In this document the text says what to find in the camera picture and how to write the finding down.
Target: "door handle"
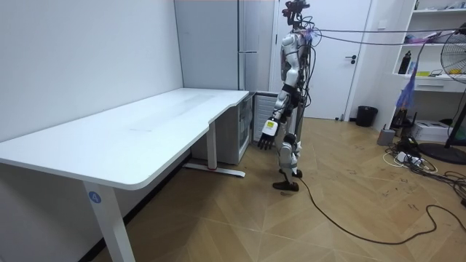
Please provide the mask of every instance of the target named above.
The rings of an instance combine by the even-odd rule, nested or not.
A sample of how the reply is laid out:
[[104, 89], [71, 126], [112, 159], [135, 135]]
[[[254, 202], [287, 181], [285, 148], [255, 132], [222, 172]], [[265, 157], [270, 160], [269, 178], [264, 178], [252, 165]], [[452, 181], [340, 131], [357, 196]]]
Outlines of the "door handle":
[[357, 57], [357, 55], [353, 55], [353, 56], [345, 57], [345, 58], [351, 58], [351, 64], [354, 65], [354, 64], [356, 64], [356, 58], [358, 58], [358, 57]]

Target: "bottle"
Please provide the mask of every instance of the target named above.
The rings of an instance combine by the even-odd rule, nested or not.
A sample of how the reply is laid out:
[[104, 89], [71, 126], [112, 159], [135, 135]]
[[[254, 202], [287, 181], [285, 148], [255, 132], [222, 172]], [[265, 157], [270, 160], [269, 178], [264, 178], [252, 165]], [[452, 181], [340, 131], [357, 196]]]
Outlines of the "bottle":
[[409, 62], [411, 62], [411, 51], [408, 51], [405, 57], [403, 57], [403, 61], [401, 61], [400, 70], [398, 71], [398, 74], [406, 74], [406, 71], [409, 67]]

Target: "desk leg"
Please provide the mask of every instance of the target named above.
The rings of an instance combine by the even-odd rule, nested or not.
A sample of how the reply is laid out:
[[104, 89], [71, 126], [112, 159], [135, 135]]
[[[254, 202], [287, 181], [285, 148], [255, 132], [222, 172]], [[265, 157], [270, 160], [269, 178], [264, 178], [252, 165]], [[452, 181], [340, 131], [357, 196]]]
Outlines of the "desk leg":
[[196, 170], [205, 170], [211, 172], [219, 172], [227, 175], [235, 175], [237, 177], [244, 178], [245, 173], [236, 170], [229, 170], [225, 168], [217, 168], [217, 141], [216, 141], [216, 123], [212, 122], [209, 124], [209, 130], [207, 131], [207, 160], [208, 165], [192, 164], [187, 163], [184, 165], [186, 168], [192, 168]]
[[135, 262], [112, 187], [84, 182], [87, 196], [113, 262]]

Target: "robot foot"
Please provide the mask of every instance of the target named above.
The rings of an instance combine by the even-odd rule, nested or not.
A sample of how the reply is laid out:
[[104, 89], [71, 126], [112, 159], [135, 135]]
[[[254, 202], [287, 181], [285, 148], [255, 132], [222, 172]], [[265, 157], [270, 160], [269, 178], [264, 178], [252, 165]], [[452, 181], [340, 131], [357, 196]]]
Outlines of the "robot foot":
[[[285, 175], [285, 172], [283, 172], [283, 170], [281, 170], [281, 169], [278, 170], [278, 172], [280, 174], [282, 174], [282, 175]], [[301, 170], [298, 170], [298, 172], [296, 174], [293, 173], [292, 176], [295, 177], [295, 178], [303, 178], [303, 172]]]
[[277, 182], [272, 184], [273, 188], [284, 191], [299, 191], [299, 186], [296, 182], [289, 183], [288, 181]]

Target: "electric fan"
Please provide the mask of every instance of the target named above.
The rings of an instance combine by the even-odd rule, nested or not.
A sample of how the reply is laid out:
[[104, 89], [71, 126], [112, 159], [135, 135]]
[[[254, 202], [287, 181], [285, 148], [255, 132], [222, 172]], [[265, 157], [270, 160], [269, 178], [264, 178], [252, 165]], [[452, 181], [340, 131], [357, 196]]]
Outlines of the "electric fan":
[[[466, 23], [446, 40], [441, 53], [441, 63], [445, 73], [453, 80], [466, 84]], [[422, 143], [419, 144], [419, 150], [433, 159], [451, 164], [466, 164], [466, 153], [458, 148], [451, 147], [452, 144], [466, 146], [466, 141], [455, 140], [465, 116], [466, 106], [458, 116], [458, 120], [445, 145]]]

